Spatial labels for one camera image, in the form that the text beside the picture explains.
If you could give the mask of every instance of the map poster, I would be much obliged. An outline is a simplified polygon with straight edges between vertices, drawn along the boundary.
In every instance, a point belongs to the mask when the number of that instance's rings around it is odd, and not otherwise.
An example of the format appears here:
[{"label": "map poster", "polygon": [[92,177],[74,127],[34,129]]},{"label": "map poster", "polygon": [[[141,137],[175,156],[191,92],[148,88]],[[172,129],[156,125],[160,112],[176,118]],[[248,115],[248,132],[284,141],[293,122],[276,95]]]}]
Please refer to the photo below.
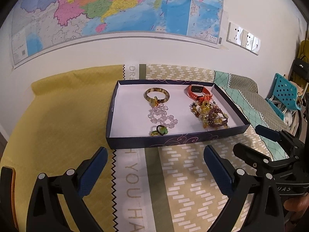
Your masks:
[{"label": "map poster", "polygon": [[163,33],[219,48],[222,13],[223,0],[19,0],[12,19],[14,63],[115,33]]}]

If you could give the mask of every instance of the wall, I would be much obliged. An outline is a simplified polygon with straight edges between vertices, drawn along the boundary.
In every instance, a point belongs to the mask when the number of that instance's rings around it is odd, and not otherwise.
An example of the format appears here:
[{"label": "wall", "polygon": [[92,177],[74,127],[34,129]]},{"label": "wall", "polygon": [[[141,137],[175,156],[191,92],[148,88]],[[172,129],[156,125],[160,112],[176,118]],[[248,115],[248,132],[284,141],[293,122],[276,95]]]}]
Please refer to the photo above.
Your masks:
[{"label": "wall", "polygon": [[291,0],[224,0],[224,10],[229,21],[261,39],[259,56],[230,43],[225,44],[228,50],[218,50],[175,40],[124,38],[69,46],[12,70],[9,16],[0,29],[0,131],[7,135],[13,131],[33,100],[32,82],[92,66],[132,61],[214,69],[252,78],[265,97],[275,73],[289,73],[306,23]]}]

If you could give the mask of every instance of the bed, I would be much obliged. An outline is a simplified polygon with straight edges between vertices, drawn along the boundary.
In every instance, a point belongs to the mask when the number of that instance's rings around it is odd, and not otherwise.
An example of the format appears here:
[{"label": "bed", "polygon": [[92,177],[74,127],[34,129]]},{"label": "bed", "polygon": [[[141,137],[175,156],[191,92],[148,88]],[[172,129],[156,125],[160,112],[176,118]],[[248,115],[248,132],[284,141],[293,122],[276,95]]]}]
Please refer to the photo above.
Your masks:
[{"label": "bed", "polygon": [[[62,175],[108,147],[105,126],[117,80],[126,67],[103,66],[58,74],[32,84],[35,99],[16,125],[1,159],[14,167],[15,208],[20,231],[26,230],[27,209],[37,176]],[[251,126],[244,134],[189,144],[185,139],[162,148],[110,150],[109,160],[91,194],[84,197],[103,231],[207,231],[224,207],[221,194],[202,154],[211,144],[234,167],[254,174],[236,158],[234,144],[242,142],[273,160],[285,158],[274,142],[261,138],[256,125],[288,130],[246,77],[196,67],[139,65],[140,79],[214,82],[234,101]],[[248,196],[233,231],[240,229],[252,196]],[[59,196],[68,224],[78,231],[64,198]]]}]

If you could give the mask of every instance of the yellow blanket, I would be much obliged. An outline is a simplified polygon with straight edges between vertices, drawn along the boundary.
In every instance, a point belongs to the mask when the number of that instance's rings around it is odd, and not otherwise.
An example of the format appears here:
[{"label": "yellow blanket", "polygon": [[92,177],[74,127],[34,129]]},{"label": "yellow blanket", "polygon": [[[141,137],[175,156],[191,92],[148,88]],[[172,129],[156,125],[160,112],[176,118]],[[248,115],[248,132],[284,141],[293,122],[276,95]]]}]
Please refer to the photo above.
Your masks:
[{"label": "yellow blanket", "polygon": [[[35,99],[15,127],[0,166],[14,167],[15,206],[19,230],[26,231],[28,205],[39,173],[62,175],[93,156],[105,139],[108,108],[123,66],[71,71],[32,84]],[[84,197],[88,209],[104,231],[114,231],[112,215],[111,151],[92,194]],[[63,195],[65,217],[78,231]]]}]

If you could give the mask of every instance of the wall socket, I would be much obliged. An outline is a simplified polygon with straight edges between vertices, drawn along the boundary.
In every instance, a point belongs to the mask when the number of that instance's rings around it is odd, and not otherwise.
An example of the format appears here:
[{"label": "wall socket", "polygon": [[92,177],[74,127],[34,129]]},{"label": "wall socket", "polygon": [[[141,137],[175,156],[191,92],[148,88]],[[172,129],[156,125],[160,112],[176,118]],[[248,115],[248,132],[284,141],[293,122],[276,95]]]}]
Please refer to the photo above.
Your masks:
[{"label": "wall socket", "polygon": [[236,45],[241,45],[244,29],[230,22],[227,41]]},{"label": "wall socket", "polygon": [[261,47],[261,41],[257,37],[232,22],[229,24],[227,41],[256,55]]}]

